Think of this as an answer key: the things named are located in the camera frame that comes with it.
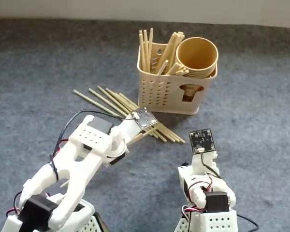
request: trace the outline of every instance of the white wall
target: white wall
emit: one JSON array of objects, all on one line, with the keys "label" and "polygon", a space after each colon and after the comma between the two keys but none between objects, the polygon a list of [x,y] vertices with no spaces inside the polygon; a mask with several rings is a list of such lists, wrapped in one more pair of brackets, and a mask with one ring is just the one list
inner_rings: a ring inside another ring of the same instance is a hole
[{"label": "white wall", "polygon": [[149,20],[290,27],[290,0],[0,0],[0,17]]}]

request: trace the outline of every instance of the stacked cups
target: stacked cups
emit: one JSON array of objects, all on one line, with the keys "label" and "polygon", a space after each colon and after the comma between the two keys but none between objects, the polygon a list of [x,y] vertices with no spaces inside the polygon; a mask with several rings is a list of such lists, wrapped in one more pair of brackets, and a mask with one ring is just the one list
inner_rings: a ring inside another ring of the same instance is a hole
[{"label": "stacked cups", "polygon": [[185,76],[207,78],[214,72],[218,50],[209,40],[192,37],[184,40],[176,50],[176,62],[189,70]]}]

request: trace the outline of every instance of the utensil holder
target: utensil holder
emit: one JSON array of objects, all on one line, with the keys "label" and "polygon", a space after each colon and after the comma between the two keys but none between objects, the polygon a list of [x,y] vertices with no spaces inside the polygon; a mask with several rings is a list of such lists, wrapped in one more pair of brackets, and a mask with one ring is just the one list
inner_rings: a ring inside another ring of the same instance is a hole
[{"label": "utensil holder", "polygon": [[[162,55],[166,44],[153,43],[151,55],[151,70],[154,71],[156,64]],[[192,78],[176,75],[156,75],[146,73],[141,69],[140,49],[137,60],[139,71],[139,97],[140,107],[146,107],[153,112],[165,112],[175,114],[194,115],[198,112],[199,106],[205,94],[216,78],[218,69],[207,78]],[[185,97],[184,85],[200,86],[192,98]]]}]

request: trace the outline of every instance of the cup rim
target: cup rim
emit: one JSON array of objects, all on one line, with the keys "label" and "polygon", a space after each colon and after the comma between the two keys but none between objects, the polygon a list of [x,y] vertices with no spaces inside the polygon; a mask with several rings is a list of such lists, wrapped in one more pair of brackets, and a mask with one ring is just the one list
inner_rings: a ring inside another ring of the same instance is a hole
[{"label": "cup rim", "polygon": [[[214,61],[210,66],[208,66],[207,68],[204,68],[204,69],[192,69],[192,68],[189,68],[189,67],[187,67],[186,65],[184,65],[184,64],[180,61],[180,59],[178,58],[178,49],[180,48],[180,46],[181,46],[184,42],[186,42],[186,41],[188,41],[188,40],[193,40],[193,39],[202,39],[202,40],[206,40],[206,41],[208,41],[209,43],[211,43],[211,44],[213,45],[213,47],[215,48],[215,50],[216,50],[217,57],[216,57],[215,61]],[[214,45],[214,43],[211,42],[210,40],[206,39],[206,38],[203,38],[203,37],[190,37],[190,38],[187,38],[187,39],[183,40],[183,41],[179,44],[179,46],[177,46],[177,48],[176,48],[176,59],[177,59],[177,61],[178,61],[181,65],[183,65],[186,69],[191,70],[191,71],[205,71],[205,70],[208,70],[208,69],[212,68],[212,66],[215,66],[215,64],[217,63],[217,61],[218,61],[218,56],[219,56],[219,54],[218,54],[218,49],[217,49],[217,47]]]}]

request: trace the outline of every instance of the gray carpet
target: gray carpet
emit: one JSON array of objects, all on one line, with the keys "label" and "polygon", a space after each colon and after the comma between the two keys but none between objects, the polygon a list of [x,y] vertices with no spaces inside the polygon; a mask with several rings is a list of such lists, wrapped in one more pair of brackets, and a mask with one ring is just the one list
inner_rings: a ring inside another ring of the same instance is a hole
[{"label": "gray carpet", "polygon": [[[101,85],[137,99],[137,32],[150,27],[155,42],[180,30],[212,40],[220,52],[200,112],[157,118],[185,139],[210,127],[235,209],[261,231],[290,232],[290,29],[65,20],[0,20],[0,230],[14,195],[48,162],[68,118],[96,109],[74,88],[89,95],[88,87]],[[185,203],[177,176],[185,161],[189,144],[147,137],[128,158],[100,168],[85,199],[113,232],[172,232]],[[238,224],[240,232],[253,228]]]}]

